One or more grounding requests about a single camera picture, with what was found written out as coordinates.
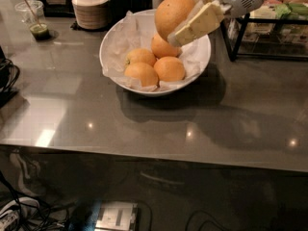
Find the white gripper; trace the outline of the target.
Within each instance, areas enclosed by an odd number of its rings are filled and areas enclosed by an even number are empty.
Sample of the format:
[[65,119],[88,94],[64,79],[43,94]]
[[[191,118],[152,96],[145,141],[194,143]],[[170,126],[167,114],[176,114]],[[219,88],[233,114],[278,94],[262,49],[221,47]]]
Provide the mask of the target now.
[[259,9],[265,0],[193,0],[188,17],[168,36],[173,46],[183,46],[214,32],[224,17],[237,18]]

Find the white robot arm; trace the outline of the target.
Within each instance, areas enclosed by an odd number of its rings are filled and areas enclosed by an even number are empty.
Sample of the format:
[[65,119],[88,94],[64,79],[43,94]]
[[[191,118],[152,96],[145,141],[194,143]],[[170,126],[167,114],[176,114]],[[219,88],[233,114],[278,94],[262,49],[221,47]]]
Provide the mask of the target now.
[[259,9],[266,0],[193,0],[194,8],[167,34],[173,46],[183,46],[215,31],[224,18],[236,18]]

